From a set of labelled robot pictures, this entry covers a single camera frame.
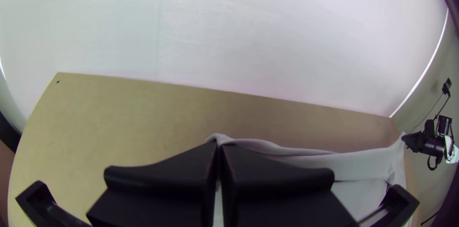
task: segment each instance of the white wall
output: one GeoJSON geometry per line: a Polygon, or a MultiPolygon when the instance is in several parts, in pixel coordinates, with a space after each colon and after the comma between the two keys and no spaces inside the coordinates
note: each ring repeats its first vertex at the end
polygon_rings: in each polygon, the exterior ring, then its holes
{"type": "Polygon", "coordinates": [[[0,0],[0,57],[22,122],[57,71],[389,116],[445,15],[443,0],[0,0]]]}
{"type": "MultiPolygon", "coordinates": [[[[451,99],[441,114],[453,118],[452,126],[457,137],[459,136],[459,41],[454,35],[451,18],[448,19],[444,40],[434,63],[418,89],[393,118],[400,131],[409,132],[421,122],[440,96],[442,85],[448,77],[452,81],[451,99]]],[[[443,97],[437,103],[427,119],[432,119],[437,114],[445,100],[446,97],[443,97]]],[[[414,132],[423,129],[424,123],[414,132]]],[[[457,164],[446,164],[443,160],[435,171],[430,171],[427,168],[428,156],[410,153],[410,157],[418,185],[421,220],[424,221],[440,209],[457,164]]]]}

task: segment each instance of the black cable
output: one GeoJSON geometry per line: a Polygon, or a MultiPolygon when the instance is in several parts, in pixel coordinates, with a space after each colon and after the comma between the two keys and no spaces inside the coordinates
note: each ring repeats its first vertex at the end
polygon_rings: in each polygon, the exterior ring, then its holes
{"type": "Polygon", "coordinates": [[[438,118],[438,116],[440,115],[441,111],[443,110],[443,108],[445,107],[446,103],[448,102],[449,100],[449,96],[448,98],[446,99],[445,103],[443,104],[443,106],[441,107],[441,109],[438,111],[438,113],[435,115],[434,117],[434,121],[438,118]]]}
{"type": "Polygon", "coordinates": [[[434,218],[435,216],[437,216],[438,212],[440,212],[440,210],[438,210],[436,213],[434,213],[434,215],[432,215],[431,217],[429,217],[429,219],[425,220],[424,222],[421,223],[421,225],[424,225],[426,222],[430,221],[432,218],[434,218]]]}
{"type": "Polygon", "coordinates": [[[432,106],[432,108],[430,109],[430,111],[426,114],[426,116],[421,120],[421,122],[419,124],[416,125],[416,127],[414,127],[408,134],[411,134],[411,132],[413,132],[413,130],[415,130],[419,125],[421,125],[422,122],[424,122],[424,120],[427,118],[427,116],[429,116],[429,113],[435,108],[435,105],[437,105],[438,101],[440,101],[440,98],[443,96],[443,94],[440,95],[440,97],[438,97],[438,100],[435,102],[435,104],[432,106]]]}

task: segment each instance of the white fabric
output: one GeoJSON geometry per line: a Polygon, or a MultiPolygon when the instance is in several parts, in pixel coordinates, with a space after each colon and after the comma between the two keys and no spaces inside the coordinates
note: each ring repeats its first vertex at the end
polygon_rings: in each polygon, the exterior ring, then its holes
{"type": "Polygon", "coordinates": [[[380,205],[389,185],[406,188],[404,143],[400,138],[387,148],[348,153],[287,148],[265,140],[233,139],[223,134],[208,137],[208,141],[214,139],[219,145],[235,143],[296,167],[331,169],[335,174],[331,190],[356,220],[380,205]]]}

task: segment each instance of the wooden table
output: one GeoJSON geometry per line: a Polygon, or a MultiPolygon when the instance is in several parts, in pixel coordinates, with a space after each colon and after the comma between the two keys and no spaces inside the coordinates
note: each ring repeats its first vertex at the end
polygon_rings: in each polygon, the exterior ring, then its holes
{"type": "Polygon", "coordinates": [[[58,73],[30,116],[15,156],[10,226],[32,226],[15,197],[36,180],[48,185],[60,206],[87,221],[86,212],[106,189],[106,167],[155,163],[202,144],[215,132],[340,152],[386,147],[399,136],[391,119],[370,114],[58,73]]]}

